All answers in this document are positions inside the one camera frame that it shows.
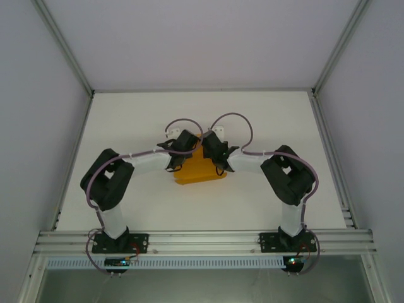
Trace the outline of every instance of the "purple cable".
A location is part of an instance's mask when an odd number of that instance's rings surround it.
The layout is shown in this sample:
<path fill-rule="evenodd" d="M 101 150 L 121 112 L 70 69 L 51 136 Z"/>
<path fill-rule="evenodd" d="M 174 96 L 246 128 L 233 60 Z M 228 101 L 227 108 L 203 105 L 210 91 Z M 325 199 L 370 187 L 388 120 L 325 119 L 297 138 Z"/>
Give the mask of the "purple cable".
<path fill-rule="evenodd" d="M 248 126 L 249 126 L 249 129 L 250 129 L 250 140 L 249 140 L 245 145 L 243 145 L 243 146 L 241 147 L 241 151 L 242 151 L 243 153 L 245 153 L 246 155 L 252 155 L 252 156 L 279 155 L 279 156 L 283 156 L 283 157 L 292 158 L 292 159 L 297 160 L 297 161 L 299 161 L 300 163 L 304 164 L 304 165 L 311 171 L 311 173 L 312 173 L 313 176 L 314 176 L 314 180 L 315 180 L 315 182 L 316 182 L 316 185 L 314 186 L 313 190 L 303 199 L 303 202 L 302 202 L 302 204 L 303 204 L 303 205 L 302 205 L 302 215 L 301 215 L 301 218 L 300 218 L 300 224 L 301 224 L 302 228 L 303 228 L 304 230 L 308 231 L 310 234 L 312 234 L 313 237 L 314 237 L 314 239 L 316 240 L 316 243 L 317 243 L 317 257 L 316 257 L 316 260 L 314 261 L 314 263 L 313 263 L 308 269 L 306 269 L 306 270 L 304 270 L 304 271 L 301 271 L 301 272 L 299 273 L 299 275 L 304 275 L 305 273 L 310 272 L 310 271 L 317 265 L 317 263 L 318 263 L 318 261 L 319 261 L 319 259 L 320 259 L 320 242 L 319 242 L 319 240 L 318 240 L 318 238 L 317 238 L 317 235 L 316 235 L 312 230 L 307 229 L 307 228 L 306 228 L 306 225 L 304 224 L 304 215 L 305 215 L 305 213 L 306 213 L 306 203 L 307 203 L 307 200 L 308 200 L 308 199 L 317 191 L 317 189 L 318 189 L 318 184 L 319 184 L 318 175 L 317 175 L 316 171 L 314 170 L 314 168 L 313 168 L 308 162 L 306 162 L 305 160 L 303 160 L 303 159 L 301 159 L 301 158 L 299 158 L 299 157 L 296 157 L 295 155 L 291 155 L 291 154 L 289 154 L 289 153 L 282 153 L 282 152 L 280 152 L 280 151 L 268 151 L 268 152 L 264 152 L 264 153 L 253 153 L 253 152 L 250 152 L 250 151 L 245 151 L 245 150 L 244 150 L 245 147 L 249 146 L 249 145 L 251 144 L 251 142 L 253 141 L 253 138 L 254 138 L 254 131 L 253 131 L 253 126 L 251 125 L 251 123 L 250 123 L 250 121 L 247 119 L 247 117 L 244 116 L 244 115 L 242 115 L 242 114 L 239 114 L 238 112 L 228 112 L 227 114 L 221 115 L 219 118 L 217 118 L 217 119 L 215 120 L 215 122 L 212 124 L 212 126 L 210 127 L 210 129 L 212 129 L 212 128 L 215 126 L 215 124 L 216 124 L 221 118 L 226 117 L 226 116 L 230 116 L 230 115 L 242 117 L 242 118 L 247 122 L 247 124 L 248 124 Z"/>
<path fill-rule="evenodd" d="M 188 119 L 188 118 L 180 118 L 180 119 L 176 119 L 176 120 L 170 122 L 169 125 L 167 125 L 167 127 L 165 128 L 165 132 L 167 132 L 168 128 L 169 128 L 171 125 L 173 125 L 173 123 L 178 122 L 178 121 L 189 121 L 189 122 L 194 123 L 194 124 L 199 128 L 199 131 L 201 132 L 201 134 L 203 134 L 203 129 L 202 129 L 202 127 L 199 125 L 199 123 L 197 123 L 195 120 Z M 90 241 L 91 241 L 92 237 L 93 237 L 94 235 L 96 235 L 97 233 L 104 231 L 104 229 L 105 229 L 105 224 L 104 224 L 104 221 L 102 220 L 102 217 L 101 217 L 101 214 L 100 214 L 100 208 L 99 208 L 98 206 L 96 206 L 96 205 L 92 205 L 92 203 L 91 203 L 91 198 L 90 198 L 90 191 L 91 191 L 91 187 L 93 186 L 93 183 L 94 183 L 95 178 L 96 178 L 108 165 L 110 165 L 112 162 L 115 162 L 115 161 L 117 161 L 117 160 L 120 160 L 120 159 L 127 159 L 127 158 L 135 158 L 135 157 L 140 157 L 140 156 L 144 156 L 144 155 L 149 155 L 149 154 L 152 154 L 152 153 L 175 153 L 176 155 L 188 155 L 188 154 L 190 154 L 190 153 L 194 153 L 197 149 L 199 149 L 199 148 L 202 146 L 202 142 L 203 142 L 203 137 L 201 136 L 201 140 L 199 141 L 199 143 L 195 146 L 195 148 L 194 148 L 193 150 L 190 150 L 190 151 L 148 150 L 148 151 L 143 151 L 143 152 L 140 152 L 140 153 L 135 153 L 135 154 L 133 154 L 133 155 L 132 155 L 132 154 L 129 154 L 129 155 L 119 155 L 119 156 L 117 156 L 117 157 L 114 157 L 114 158 L 112 158 L 112 159 L 106 161 L 104 164 L 102 164 L 102 165 L 95 171 L 95 173 L 94 173 L 93 176 L 91 177 L 90 181 L 88 181 L 88 185 L 87 185 L 87 189 L 86 189 L 86 201 L 87 201 L 87 204 L 89 205 L 89 207 L 95 209 L 95 211 L 96 211 L 96 213 L 97 213 L 97 218 L 98 218 L 98 220 L 99 220 L 99 222 L 100 222 L 100 224 L 101 224 L 101 229 L 98 229 L 98 230 L 97 230 L 96 232 L 94 232 L 91 236 L 88 236 L 88 240 L 87 240 L 87 243 L 86 243 L 85 252 L 86 252 L 86 255 L 87 255 L 88 259 L 90 260 L 90 262 L 92 263 L 92 265 L 94 265 L 94 267 L 95 267 L 96 269 L 98 269 L 98 270 L 101 271 L 102 273 L 105 273 L 105 274 L 108 274 L 108 275 L 109 275 L 109 273 L 108 273 L 107 271 L 105 271 L 105 270 L 103 270 L 102 268 L 100 268 L 100 267 L 94 262 L 94 260 L 91 258 L 90 253 L 89 253 L 89 251 L 88 251 L 88 246 L 90 245 Z"/>

